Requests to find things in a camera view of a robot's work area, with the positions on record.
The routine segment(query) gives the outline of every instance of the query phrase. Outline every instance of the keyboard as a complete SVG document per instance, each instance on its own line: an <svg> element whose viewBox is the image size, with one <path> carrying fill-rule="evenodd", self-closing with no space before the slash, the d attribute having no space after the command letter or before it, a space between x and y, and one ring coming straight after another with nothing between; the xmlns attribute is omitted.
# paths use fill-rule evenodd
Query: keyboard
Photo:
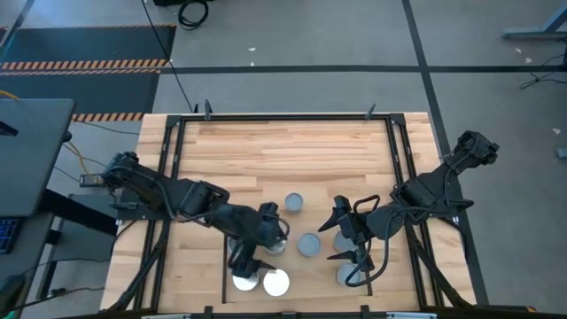
<svg viewBox="0 0 567 319"><path fill-rule="evenodd" d="M23 222L23 218L0 217L0 254L10 253Z"/></svg>

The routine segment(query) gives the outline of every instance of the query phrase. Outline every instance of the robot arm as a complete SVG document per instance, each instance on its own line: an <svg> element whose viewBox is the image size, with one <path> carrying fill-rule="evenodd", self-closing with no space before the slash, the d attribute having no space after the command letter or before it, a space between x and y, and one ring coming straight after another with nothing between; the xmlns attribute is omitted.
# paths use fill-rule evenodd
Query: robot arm
<svg viewBox="0 0 567 319"><path fill-rule="evenodd" d="M179 222L199 222L214 227L242 244L229 267L235 276L250 277L259 268L273 268L253 259L257 245L270 247L287 239L276 203L264 203L256 211L249 206L231 205L229 193L207 182L176 180L144 167L133 152L118 153L102 174L109 191L134 191L151 210L168 214Z"/></svg>
<svg viewBox="0 0 567 319"><path fill-rule="evenodd" d="M498 144L491 143L478 132L466 131L459 137L458 143L452 153L445 157L445 162L433 172L420 174L415 179L405 181L400 187L394 188L390 193L393 202L377 207L380 197L359 200L351 208L348 198L335 197L335 207L331 217L319 231L325 231L339 226L343 237L350 239L355 250L330 256L328 259L346 259L357 264L356 270L347 278L345 284L358 287L378 278L387 265L388 239L395 235L406 223L413 225L425 222L429 217L450 218L462 210L472 206L471 200L458 198L457 191L450 187L456 177L467 168L489 165L496 161ZM376 200L371 211L359 213L357 206L360 203ZM451 287L443 274L429 258L421 243L416 237L413 228L409 228L409 243L411 249L416 251L424 265L440 283L446 296L457 306L468 305ZM377 237L385 241L384 263L382 267L370 278L359 283L351 283L350 278L357 271L371 271L374 264L369 257L371 239Z"/></svg>

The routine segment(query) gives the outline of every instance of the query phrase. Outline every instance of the hazard tape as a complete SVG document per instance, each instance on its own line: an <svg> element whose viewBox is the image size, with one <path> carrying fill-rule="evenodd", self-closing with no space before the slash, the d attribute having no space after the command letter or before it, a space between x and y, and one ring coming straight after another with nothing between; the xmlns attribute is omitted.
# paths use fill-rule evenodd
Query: hazard tape
<svg viewBox="0 0 567 319"><path fill-rule="evenodd" d="M175 23L161 23L154 24L155 27L177 27ZM116 26L34 26L29 29L44 29L44 28L109 28L109 27L151 27L145 24L131 24L131 25L116 25Z"/></svg>
<svg viewBox="0 0 567 319"><path fill-rule="evenodd" d="M77 75L77 74L159 74L158 69L121 69L121 70L85 70L85 71L24 71L24 72L0 72L0 75L24 76L24 75Z"/></svg>
<svg viewBox="0 0 567 319"><path fill-rule="evenodd" d="M99 68L163 67L167 60L163 58L84 60L84 61L36 61L4 62L0 70L80 70Z"/></svg>
<svg viewBox="0 0 567 319"><path fill-rule="evenodd" d="M73 121L140 121L145 113L86 113L73 114Z"/></svg>

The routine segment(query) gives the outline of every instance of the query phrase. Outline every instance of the wooden table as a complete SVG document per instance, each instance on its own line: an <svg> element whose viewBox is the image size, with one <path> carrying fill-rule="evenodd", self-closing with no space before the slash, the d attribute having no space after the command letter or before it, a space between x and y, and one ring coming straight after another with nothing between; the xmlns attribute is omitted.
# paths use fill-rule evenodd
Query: wooden table
<svg viewBox="0 0 567 319"><path fill-rule="evenodd" d="M158 168L165 131L165 114L146 115L136 152L140 164ZM405 113L409 142L417 173L439 165L439 155L427 113ZM171 145L175 145L173 128ZM395 130L400 154L400 132ZM230 191L230 202L257 208L266 201L284 207L290 192L303 195L305 205L297 216L281 212L291 224L291 239L285 254L269 257L262 249L256 257L288 272L290 290L279 298L268 296L261 284L252 292L238 291L229 273L226 303L222 303L223 235L197 224L171 226L166 266L161 285L160 313L201 313L213 306L215 313L258 312L356 312L361 305L370 311L417 310L417 298L408 243L404 230L390 242L390 263L384 274L366 288L336 284L341 261L326 261L334 254L332 239L338 228L320 233L321 253L305 258L297 252L297 241L329 218L333 197L340 194L354 202L379 194L381 205L390 200L396 183L390 146L383 121L192 121L185 128L179 178L206 180ZM165 172L171 172L174 147L169 148ZM404 179L408 169L403 157ZM139 269L147 222L138 222L114 247L101 307L118 299ZM446 224L429 220L435 258L449 282L474 303L467 263L458 232ZM379 267L384 242L374 239L371 256ZM429 275L422 265L428 303L433 305ZM146 283L144 306L149 306L153 273Z"/></svg>

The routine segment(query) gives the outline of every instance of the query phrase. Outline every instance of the concrete floor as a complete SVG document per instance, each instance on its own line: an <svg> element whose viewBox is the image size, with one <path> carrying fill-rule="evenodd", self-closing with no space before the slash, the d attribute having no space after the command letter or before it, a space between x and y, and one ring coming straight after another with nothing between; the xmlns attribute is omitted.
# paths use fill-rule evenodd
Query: concrete floor
<svg viewBox="0 0 567 319"><path fill-rule="evenodd" d="M411 0L430 66L543 63L563 53L564 45L507 42L500 31L539 25L562 2ZM0 0L0 25L15 20L7 12L22 5L23 0ZM176 21L177 7L155 8L151 1L148 6L154 22ZM177 31L176 66L417 64L399 0L218 0L210 6L202 28ZM138 23L147 23L138 0L35 0L23 27ZM148 45L154 44L149 39ZM566 74L556 76L567 80ZM562 218L567 163L555 157L556 147L567 146L567 87L543 82L519 90L520 83L531 80L521 73L431 77L449 143L475 129L501 146L495 165L461 178L465 197L477 203L469 216L490 302L567 313L567 220ZM207 98L216 112L366 111L373 103L376 111L429 111L420 74L185 74L180 79L192 103ZM160 76L154 105L155 113L188 111L173 75ZM136 131L140 124L104 125ZM106 161L136 146L135 136L78 123L71 131L84 155L95 160ZM67 150L57 165L71 175L81 173ZM94 164L89 168L100 169ZM49 187L63 194L90 192L57 171ZM105 268L107 264L68 262L53 286L102 286ZM66 296L32 307L24 317L93 313L101 295ZM74 308L61 307L70 304Z"/></svg>

